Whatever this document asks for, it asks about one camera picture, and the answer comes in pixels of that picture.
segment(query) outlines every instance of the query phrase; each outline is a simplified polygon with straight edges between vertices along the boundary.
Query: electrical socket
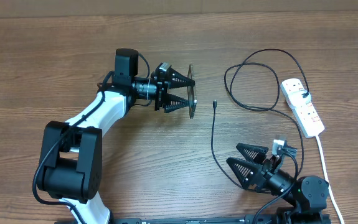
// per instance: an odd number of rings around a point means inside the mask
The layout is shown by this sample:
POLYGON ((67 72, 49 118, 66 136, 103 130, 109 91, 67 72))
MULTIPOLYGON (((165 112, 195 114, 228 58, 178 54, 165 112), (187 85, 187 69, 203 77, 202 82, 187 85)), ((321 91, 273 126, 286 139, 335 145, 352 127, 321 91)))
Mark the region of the electrical socket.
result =
POLYGON ((300 93, 304 93, 306 90, 304 89, 301 80, 290 78, 283 81, 280 87, 286 98, 287 104, 292 109, 298 124, 301 126, 304 136, 306 138, 312 138, 324 131, 325 127, 311 102, 310 93, 307 101, 302 99, 300 93))

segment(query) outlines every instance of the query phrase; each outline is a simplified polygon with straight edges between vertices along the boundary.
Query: white power strip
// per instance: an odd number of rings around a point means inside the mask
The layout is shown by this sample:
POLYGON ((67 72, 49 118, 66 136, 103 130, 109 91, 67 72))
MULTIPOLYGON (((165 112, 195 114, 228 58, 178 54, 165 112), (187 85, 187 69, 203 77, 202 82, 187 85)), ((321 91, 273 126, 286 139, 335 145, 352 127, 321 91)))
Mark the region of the white power strip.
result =
POLYGON ((283 81, 281 90, 306 138, 315 137, 324 131, 323 122, 311 103, 310 93, 307 98, 302 96, 303 93, 306 93, 306 90, 300 80, 290 78, 283 81))
MULTIPOLYGON (((303 94, 307 91, 303 88, 301 80, 298 80, 297 78, 290 78, 289 80, 283 81, 281 84, 281 90, 283 91, 286 102, 292 109, 296 120, 298 120, 298 124, 301 126, 304 136, 306 138, 316 137, 318 149, 320 151, 321 164, 323 165, 324 178, 327 182, 329 182, 326 163, 324 160, 323 146, 321 145, 321 141, 318 136, 322 131, 324 131, 324 125, 321 118, 318 116, 316 109, 311 103, 311 94, 309 93, 307 97, 303 97, 303 94)), ((335 202, 331 185, 328 187, 328 191, 341 224, 345 224, 341 211, 335 202)))

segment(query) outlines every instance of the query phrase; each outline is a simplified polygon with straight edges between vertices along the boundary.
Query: white and black robotic arm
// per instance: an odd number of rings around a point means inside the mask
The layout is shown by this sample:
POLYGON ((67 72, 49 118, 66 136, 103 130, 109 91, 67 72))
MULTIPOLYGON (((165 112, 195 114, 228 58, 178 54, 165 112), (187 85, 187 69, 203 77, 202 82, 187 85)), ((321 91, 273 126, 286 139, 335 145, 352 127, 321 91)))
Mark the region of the white and black robotic arm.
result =
POLYGON ((168 63, 161 63, 151 78, 140 78, 136 77, 138 57, 139 53, 133 49, 116 50, 115 71, 108 73, 95 100, 66 122, 51 121, 45 127, 32 190, 40 203, 68 206, 77 223, 114 222, 112 213, 104 206, 98 193, 102 138, 137 99, 153 100, 154 109, 162 107, 165 113, 188 107, 190 118, 194 115, 197 100, 192 65, 188 77, 175 71, 168 63), (187 100, 167 93, 170 88, 180 87, 187 87, 187 100), (69 151, 77 152, 78 159, 60 157, 60 153, 69 151), (36 187, 59 202, 42 200, 36 187))

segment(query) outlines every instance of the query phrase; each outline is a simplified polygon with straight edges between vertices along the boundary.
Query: wooden table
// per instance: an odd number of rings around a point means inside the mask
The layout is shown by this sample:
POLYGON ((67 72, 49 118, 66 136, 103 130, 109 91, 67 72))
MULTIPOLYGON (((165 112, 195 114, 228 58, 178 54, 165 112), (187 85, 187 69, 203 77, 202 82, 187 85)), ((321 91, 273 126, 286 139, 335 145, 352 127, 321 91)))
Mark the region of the wooden table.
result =
MULTIPOLYGON (((139 50, 151 69, 169 62, 186 73, 193 63, 199 105, 194 119, 186 109, 164 114, 134 107, 105 135, 100 194, 115 217, 240 217, 272 199, 227 180, 210 153, 210 131, 217 99, 215 151, 230 175, 225 160, 240 157, 238 142, 270 147, 276 134, 285 134, 300 148, 290 121, 246 111, 224 89, 229 66, 256 50, 279 48, 304 68, 326 126, 321 138, 334 195, 345 221, 358 223, 358 11, 0 19, 0 223, 71 218, 66 208, 32 196, 43 130, 93 101, 95 84, 113 70, 120 47, 139 50)), ((273 67, 280 81, 301 78, 279 52, 252 61, 273 67)), ((139 70, 146 73, 143 62, 139 70)), ((271 105, 275 79, 267 69, 244 68, 234 93, 244 103, 271 105)), ((292 115, 283 96, 276 109, 292 115)), ((315 139, 306 139, 305 148, 302 175, 323 176, 315 139)), ((293 164, 284 170, 292 174, 293 164)), ((324 212, 338 223, 330 200, 324 212)))

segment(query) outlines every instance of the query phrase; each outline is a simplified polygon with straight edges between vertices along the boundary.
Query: power outlet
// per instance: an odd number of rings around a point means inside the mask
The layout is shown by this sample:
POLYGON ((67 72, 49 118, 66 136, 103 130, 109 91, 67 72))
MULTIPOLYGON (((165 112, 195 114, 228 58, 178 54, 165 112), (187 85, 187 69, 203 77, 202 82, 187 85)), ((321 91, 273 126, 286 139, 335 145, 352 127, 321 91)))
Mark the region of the power outlet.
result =
POLYGON ((324 131, 325 127, 323 122, 311 101, 296 106, 290 101, 290 95, 293 96, 294 94, 305 91, 301 81, 297 78, 290 78, 283 81, 280 87, 286 98, 286 102, 292 109, 298 124, 301 126, 304 136, 306 138, 312 138, 324 131))

